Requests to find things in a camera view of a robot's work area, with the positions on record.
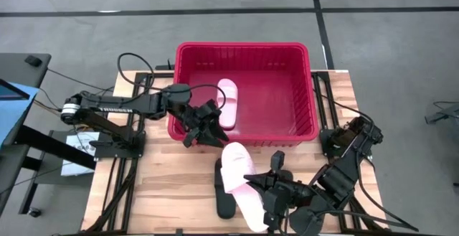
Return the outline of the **blue sheet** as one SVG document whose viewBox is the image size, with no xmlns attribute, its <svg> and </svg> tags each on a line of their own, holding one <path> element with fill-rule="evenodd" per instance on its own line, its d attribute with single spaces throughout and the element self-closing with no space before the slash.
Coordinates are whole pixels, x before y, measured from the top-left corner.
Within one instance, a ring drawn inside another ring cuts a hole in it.
<svg viewBox="0 0 459 236">
<path fill-rule="evenodd" d="M 29 98 L 18 100 L 0 100 L 0 145 L 6 141 L 6 137 L 12 132 L 14 126 L 24 115 L 26 109 L 32 104 L 38 88 L 12 83 L 12 85 L 24 91 Z"/>
</svg>

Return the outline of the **black aluminium table frame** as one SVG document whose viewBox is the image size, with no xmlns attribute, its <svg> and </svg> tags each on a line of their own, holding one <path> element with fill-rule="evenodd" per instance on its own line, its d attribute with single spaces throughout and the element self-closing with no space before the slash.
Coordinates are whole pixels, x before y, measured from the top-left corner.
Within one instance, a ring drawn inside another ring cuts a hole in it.
<svg viewBox="0 0 459 236">
<path fill-rule="evenodd" d="M 153 75 L 146 72 L 137 72 L 134 82 L 140 82 L 141 85 L 150 85 L 153 84 Z M 127 128 L 133 128 L 133 125 L 137 124 L 137 130 L 134 131 L 134 134 L 141 131 L 141 127 L 145 125 L 145 118 L 138 119 L 137 123 L 134 122 L 135 114 L 127 115 Z M 94 224 L 84 230 L 85 235 L 125 235 L 127 232 L 128 222 L 123 222 L 121 229 L 115 230 L 115 222 L 117 217 L 118 206 L 121 199 L 124 195 L 129 198 L 126 200 L 125 209 L 130 209 L 131 198 L 133 185 L 136 177 L 137 163 L 140 159 L 138 154 L 135 154 L 134 157 L 121 158 L 122 154 L 113 154 L 112 166 L 110 168 L 110 173 L 107 176 L 107 188 L 105 190 L 104 202 L 101 209 L 100 216 L 94 221 Z M 130 164 L 130 169 L 126 172 L 126 163 Z"/>
<path fill-rule="evenodd" d="M 354 196 L 355 184 L 363 184 L 361 161 L 369 156 L 372 145 L 382 142 L 381 131 L 364 115 L 341 127 L 336 111 L 338 103 L 333 98 L 329 74 L 317 71 L 312 74 L 312 78 L 322 125 L 319 137 L 323 155 L 328 159 L 325 177 L 318 181 L 325 189 L 333 189 L 339 193 L 340 206 L 337 210 L 342 211 L 347 206 L 351 209 L 353 227 L 347 227 L 345 214 L 340 213 L 337 215 L 340 230 L 358 232 L 362 230 L 361 224 L 365 224 L 370 232 L 384 231 Z"/>
</svg>

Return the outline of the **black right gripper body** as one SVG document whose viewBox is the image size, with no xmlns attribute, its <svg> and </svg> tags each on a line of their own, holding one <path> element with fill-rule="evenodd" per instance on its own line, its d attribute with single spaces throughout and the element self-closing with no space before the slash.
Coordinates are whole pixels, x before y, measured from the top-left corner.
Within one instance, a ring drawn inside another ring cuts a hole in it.
<svg viewBox="0 0 459 236">
<path fill-rule="evenodd" d="M 304 206 L 306 199 L 315 194 L 311 186 L 301 181 L 280 179 L 266 187 L 264 209 L 271 214 L 283 214 L 287 208 Z"/>
</svg>

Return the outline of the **dark monitor screen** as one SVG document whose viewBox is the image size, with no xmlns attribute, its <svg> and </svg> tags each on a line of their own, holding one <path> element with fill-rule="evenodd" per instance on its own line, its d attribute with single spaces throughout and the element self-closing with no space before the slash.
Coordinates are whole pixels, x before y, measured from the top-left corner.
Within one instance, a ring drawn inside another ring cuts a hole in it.
<svg viewBox="0 0 459 236">
<path fill-rule="evenodd" d="M 0 79 L 0 100 L 28 100 L 30 94 L 25 89 L 27 86 Z"/>
</svg>

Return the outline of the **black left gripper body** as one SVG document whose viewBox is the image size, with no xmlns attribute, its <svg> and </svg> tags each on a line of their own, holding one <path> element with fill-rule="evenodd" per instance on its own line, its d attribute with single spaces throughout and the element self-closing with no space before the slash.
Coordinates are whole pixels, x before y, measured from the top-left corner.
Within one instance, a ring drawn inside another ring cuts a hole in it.
<svg viewBox="0 0 459 236">
<path fill-rule="evenodd" d="M 202 128 L 203 126 L 209 125 L 212 121 L 217 120 L 218 118 L 209 119 L 209 118 L 199 118 L 196 115 L 197 106 L 186 105 L 181 108 L 177 114 L 177 119 L 182 125 L 182 128 L 189 132 L 195 128 Z"/>
</svg>

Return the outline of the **dark grey desk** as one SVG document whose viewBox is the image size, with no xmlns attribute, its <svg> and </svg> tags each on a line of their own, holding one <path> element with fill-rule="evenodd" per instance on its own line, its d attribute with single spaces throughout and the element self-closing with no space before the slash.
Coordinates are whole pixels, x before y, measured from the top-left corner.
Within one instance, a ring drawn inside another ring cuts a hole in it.
<svg viewBox="0 0 459 236">
<path fill-rule="evenodd" d="M 32 67 L 24 60 L 28 55 L 38 57 L 42 64 Z M 19 83 L 34 88 L 42 84 L 51 55 L 40 53 L 0 53 L 0 78 L 7 82 Z M 30 106 L 14 126 L 6 141 L 0 145 L 0 216 L 9 200 L 14 183 L 19 175 L 22 162 L 29 152 L 30 147 L 15 143 L 19 129 L 24 125 Z"/>
</svg>

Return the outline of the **small black antenna device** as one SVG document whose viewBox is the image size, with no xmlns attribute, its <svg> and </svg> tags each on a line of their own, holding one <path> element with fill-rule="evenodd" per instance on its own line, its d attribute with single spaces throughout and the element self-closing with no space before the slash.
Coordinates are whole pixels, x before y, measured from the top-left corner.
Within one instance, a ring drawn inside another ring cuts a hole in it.
<svg viewBox="0 0 459 236">
<path fill-rule="evenodd" d="M 155 70 L 174 70 L 174 69 L 175 69 L 175 65 L 173 65 L 171 63 L 170 59 L 167 59 L 165 65 L 157 65 L 157 66 L 155 66 Z"/>
</svg>

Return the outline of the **white paper sheet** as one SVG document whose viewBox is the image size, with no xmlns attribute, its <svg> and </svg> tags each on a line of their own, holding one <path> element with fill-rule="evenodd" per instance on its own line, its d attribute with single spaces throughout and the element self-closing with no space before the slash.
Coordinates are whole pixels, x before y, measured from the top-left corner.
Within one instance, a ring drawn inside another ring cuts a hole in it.
<svg viewBox="0 0 459 236">
<path fill-rule="evenodd" d="M 81 152 L 95 155 L 96 148 L 90 145 L 91 141 L 97 141 L 99 139 L 99 132 L 79 132 L 74 135 L 66 137 L 66 144 L 78 149 Z M 86 168 L 79 164 L 72 163 L 67 160 L 62 161 L 62 169 L 60 172 L 61 176 L 79 176 L 83 174 L 93 173 L 94 169 Z"/>
</svg>

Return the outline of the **pink slide sandal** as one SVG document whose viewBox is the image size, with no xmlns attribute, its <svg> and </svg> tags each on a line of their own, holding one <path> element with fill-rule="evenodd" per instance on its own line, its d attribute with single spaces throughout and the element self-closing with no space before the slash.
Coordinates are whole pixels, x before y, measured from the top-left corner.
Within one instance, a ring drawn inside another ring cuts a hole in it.
<svg viewBox="0 0 459 236">
<path fill-rule="evenodd" d="M 219 124 L 225 130 L 235 127 L 238 105 L 238 88 L 236 84 L 227 78 L 221 79 L 217 87 L 222 90 L 217 91 L 217 105 L 221 110 Z"/>
<path fill-rule="evenodd" d="M 255 175 L 255 165 L 248 150 L 241 143 L 229 143 L 222 151 L 222 182 L 224 191 L 231 194 L 253 232 L 264 232 L 265 210 L 259 193 L 248 185 L 244 175 Z"/>
</svg>

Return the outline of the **black desk leg frame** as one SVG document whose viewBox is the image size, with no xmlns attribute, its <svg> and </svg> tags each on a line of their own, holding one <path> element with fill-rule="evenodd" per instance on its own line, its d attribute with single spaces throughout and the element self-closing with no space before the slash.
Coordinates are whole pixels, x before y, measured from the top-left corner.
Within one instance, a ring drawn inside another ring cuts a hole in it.
<svg viewBox="0 0 459 236">
<path fill-rule="evenodd" d="M 81 152 L 78 149 L 67 145 L 57 139 L 53 139 L 49 133 L 47 135 L 30 128 L 28 126 L 22 126 L 16 136 L 15 143 L 19 145 L 27 145 L 30 148 L 35 148 L 42 153 L 48 153 L 55 155 L 61 159 L 70 161 L 75 164 L 79 164 L 86 168 L 94 169 L 96 162 L 94 158 L 85 152 Z M 19 208 L 19 214 L 27 214 L 30 207 L 32 207 L 32 201 L 40 184 L 35 182 L 35 179 L 39 176 L 38 171 L 42 164 L 41 158 L 25 157 L 22 162 L 22 167 L 25 169 L 32 170 L 34 173 L 32 179 L 28 181 L 28 188 L 24 196 L 21 207 Z"/>
</svg>

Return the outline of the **black floor stand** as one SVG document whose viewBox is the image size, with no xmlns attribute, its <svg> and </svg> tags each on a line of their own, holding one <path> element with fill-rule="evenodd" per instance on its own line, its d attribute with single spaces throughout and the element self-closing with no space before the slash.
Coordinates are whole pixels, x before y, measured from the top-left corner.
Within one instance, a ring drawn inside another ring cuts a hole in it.
<svg viewBox="0 0 459 236">
<path fill-rule="evenodd" d="M 432 103 L 437 110 L 425 116 L 428 125 L 434 125 L 439 121 L 449 120 L 451 128 L 459 136 L 459 101 L 435 101 Z"/>
</svg>

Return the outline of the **red plastic bin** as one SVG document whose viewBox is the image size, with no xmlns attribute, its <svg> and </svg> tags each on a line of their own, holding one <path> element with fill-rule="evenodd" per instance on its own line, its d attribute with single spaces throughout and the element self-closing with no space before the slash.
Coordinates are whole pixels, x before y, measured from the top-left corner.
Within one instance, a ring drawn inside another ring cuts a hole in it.
<svg viewBox="0 0 459 236">
<path fill-rule="evenodd" d="M 230 141 L 297 146 L 318 135 L 308 49 L 298 42 L 184 42 L 174 82 L 192 88 L 192 106 L 216 99 L 222 79 L 238 89 Z"/>
</svg>

